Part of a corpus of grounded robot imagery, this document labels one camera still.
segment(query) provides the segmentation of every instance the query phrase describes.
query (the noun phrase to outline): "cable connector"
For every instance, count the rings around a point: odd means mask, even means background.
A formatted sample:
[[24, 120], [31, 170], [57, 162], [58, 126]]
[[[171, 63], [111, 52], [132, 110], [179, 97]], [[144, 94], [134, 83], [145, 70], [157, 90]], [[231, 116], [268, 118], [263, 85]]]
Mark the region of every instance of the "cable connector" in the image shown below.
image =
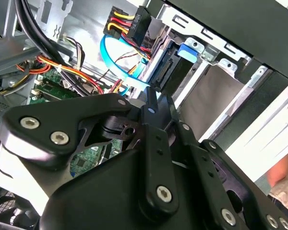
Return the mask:
[[140, 6], [130, 26], [127, 38], [129, 38], [139, 47], [141, 47], [151, 21], [152, 17], [150, 16], [147, 8], [144, 6]]
[[111, 29], [108, 30], [108, 24], [112, 22], [111, 18], [115, 17], [114, 12], [117, 12], [119, 14], [126, 15], [126, 16], [129, 16], [129, 14], [125, 13], [123, 10], [121, 10], [120, 8], [117, 8], [115, 6], [113, 6], [111, 9], [110, 15], [108, 17], [107, 23], [106, 23], [105, 28], [104, 28], [104, 34], [109, 35], [111, 37], [114, 37], [116, 39], [119, 39], [121, 36], [121, 33], [122, 33], [122, 31], [120, 29], [112, 26]]

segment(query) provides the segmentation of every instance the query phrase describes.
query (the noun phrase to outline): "motherboard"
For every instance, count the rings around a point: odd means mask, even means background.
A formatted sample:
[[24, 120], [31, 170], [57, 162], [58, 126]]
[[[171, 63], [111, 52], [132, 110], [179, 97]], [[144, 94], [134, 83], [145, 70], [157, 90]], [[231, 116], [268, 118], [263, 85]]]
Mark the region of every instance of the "motherboard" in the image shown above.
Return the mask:
[[[59, 73], [51, 70], [38, 75], [34, 88], [31, 90], [30, 104], [47, 103], [78, 97], [78, 95], [64, 87]], [[106, 146], [94, 146], [74, 155], [70, 163], [70, 172], [73, 177], [81, 175], [117, 155], [121, 151], [122, 142], [112, 140]]]

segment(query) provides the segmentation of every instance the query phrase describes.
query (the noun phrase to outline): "silver screw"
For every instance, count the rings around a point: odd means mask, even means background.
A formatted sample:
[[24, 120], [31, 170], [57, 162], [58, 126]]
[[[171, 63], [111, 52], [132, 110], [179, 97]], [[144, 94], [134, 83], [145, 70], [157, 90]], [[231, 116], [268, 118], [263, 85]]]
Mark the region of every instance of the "silver screw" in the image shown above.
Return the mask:
[[186, 130], [190, 130], [190, 127], [187, 126], [186, 124], [183, 124], [182, 127], [184, 127], [184, 129], [186, 129]]
[[151, 112], [152, 114], [155, 113], [155, 111], [152, 108], [148, 108], [148, 111]]
[[56, 145], [66, 145], [69, 141], [68, 135], [60, 131], [52, 133], [50, 139]]
[[165, 203], [169, 203], [172, 200], [172, 193], [162, 185], [157, 188], [157, 196]]
[[236, 225], [236, 219], [234, 217], [234, 215], [227, 210], [226, 208], [221, 210], [222, 216], [224, 218], [224, 220], [231, 226], [235, 226]]
[[284, 226], [284, 228], [288, 230], [288, 222], [281, 217], [279, 218], [279, 221]]
[[126, 103], [123, 100], [121, 100], [121, 99], [119, 99], [119, 103], [122, 104], [122, 105], [126, 105]]
[[216, 149], [216, 145], [213, 142], [210, 142], [209, 145], [211, 148]]
[[267, 215], [266, 218], [273, 228], [275, 228], [275, 229], [278, 228], [278, 223], [276, 222], [276, 220], [272, 216]]
[[20, 120], [22, 127], [27, 129], [35, 129], [39, 127], [39, 121], [33, 117], [24, 117]]

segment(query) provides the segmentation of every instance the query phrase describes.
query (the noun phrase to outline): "green circuit board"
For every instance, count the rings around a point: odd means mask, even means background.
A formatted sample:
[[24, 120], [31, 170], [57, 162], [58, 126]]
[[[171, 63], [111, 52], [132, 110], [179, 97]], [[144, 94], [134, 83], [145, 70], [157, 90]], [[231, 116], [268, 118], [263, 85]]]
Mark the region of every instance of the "green circuit board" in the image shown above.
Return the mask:
[[[51, 70], [43, 75], [39, 75], [38, 79], [42, 80], [43, 84], [35, 85], [34, 89], [40, 91], [41, 94], [39, 96], [32, 96], [30, 99], [30, 104], [64, 100], [77, 96], [74, 92], [60, 86], [60, 75], [54, 70]], [[120, 153], [121, 146], [122, 141], [112, 140], [110, 157]], [[100, 161], [104, 148], [104, 146], [96, 146], [74, 155], [70, 163], [71, 175], [76, 177], [96, 167]]]
[[96, 167], [100, 160], [102, 149], [103, 146], [96, 146], [76, 154], [71, 162], [70, 171], [72, 176], [79, 176]]

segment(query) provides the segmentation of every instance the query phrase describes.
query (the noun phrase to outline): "fan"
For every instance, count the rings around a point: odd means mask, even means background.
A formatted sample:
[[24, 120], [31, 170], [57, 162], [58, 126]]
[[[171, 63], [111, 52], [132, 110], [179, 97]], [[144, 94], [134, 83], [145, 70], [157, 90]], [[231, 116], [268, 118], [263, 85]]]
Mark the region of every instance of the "fan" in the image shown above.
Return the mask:
[[4, 189], [0, 190], [0, 222], [33, 230], [39, 219], [30, 202]]

